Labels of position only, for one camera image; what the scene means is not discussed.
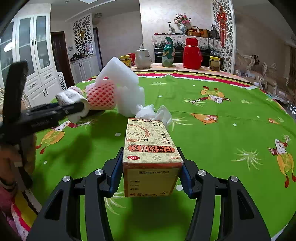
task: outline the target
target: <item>white sideboard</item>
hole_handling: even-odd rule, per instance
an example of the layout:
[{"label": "white sideboard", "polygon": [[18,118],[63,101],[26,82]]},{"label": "white sideboard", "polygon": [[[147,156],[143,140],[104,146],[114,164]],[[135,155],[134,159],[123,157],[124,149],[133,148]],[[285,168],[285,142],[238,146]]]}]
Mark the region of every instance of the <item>white sideboard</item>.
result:
[{"label": "white sideboard", "polygon": [[100,73],[98,60],[95,55],[72,62],[71,69],[75,84],[94,77]]},{"label": "white sideboard", "polygon": [[31,106],[49,103],[62,91],[52,54],[50,13],[34,12],[40,4],[29,4],[11,21],[0,39],[0,86],[4,87],[9,66],[27,61],[28,75],[24,92]]}]

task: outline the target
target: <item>pink garment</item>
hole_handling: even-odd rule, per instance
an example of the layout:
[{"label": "pink garment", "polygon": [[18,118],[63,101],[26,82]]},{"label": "pink garment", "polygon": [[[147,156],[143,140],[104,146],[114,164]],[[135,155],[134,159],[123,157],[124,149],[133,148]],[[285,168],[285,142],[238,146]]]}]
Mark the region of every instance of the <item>pink garment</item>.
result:
[{"label": "pink garment", "polygon": [[18,234],[10,209],[16,190],[15,187],[13,191],[9,192],[4,187],[0,186],[0,210],[3,212],[9,225]]}]

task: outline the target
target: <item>red can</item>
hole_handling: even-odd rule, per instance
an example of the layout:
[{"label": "red can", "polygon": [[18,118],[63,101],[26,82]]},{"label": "red can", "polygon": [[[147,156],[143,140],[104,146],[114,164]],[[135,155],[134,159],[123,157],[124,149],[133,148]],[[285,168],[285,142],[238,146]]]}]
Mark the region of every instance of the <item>red can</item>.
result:
[{"label": "red can", "polygon": [[131,65],[135,65],[136,54],[134,54],[134,53],[128,53],[128,55],[131,58]]},{"label": "red can", "polygon": [[183,67],[187,69],[200,69],[202,59],[198,40],[196,38],[187,38],[183,53]]}]

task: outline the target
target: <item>otc logo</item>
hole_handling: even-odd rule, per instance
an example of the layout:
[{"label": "otc logo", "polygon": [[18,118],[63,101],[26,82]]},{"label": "otc logo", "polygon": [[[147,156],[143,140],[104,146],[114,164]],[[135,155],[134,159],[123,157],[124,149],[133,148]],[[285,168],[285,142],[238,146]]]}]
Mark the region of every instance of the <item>otc logo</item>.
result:
[{"label": "otc logo", "polygon": [[130,160],[139,160],[140,158],[138,156],[128,156],[128,159],[130,159]]}]

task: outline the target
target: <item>chinese knot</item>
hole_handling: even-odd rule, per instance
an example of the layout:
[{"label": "chinese knot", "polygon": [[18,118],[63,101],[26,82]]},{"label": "chinese knot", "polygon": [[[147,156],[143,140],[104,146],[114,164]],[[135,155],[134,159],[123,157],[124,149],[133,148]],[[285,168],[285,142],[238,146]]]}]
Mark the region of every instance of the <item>chinese knot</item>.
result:
[{"label": "chinese knot", "polygon": [[223,11],[223,7],[220,5],[220,10],[217,13],[217,20],[220,25],[220,43],[221,46],[224,47],[224,43],[226,41],[226,13]]}]

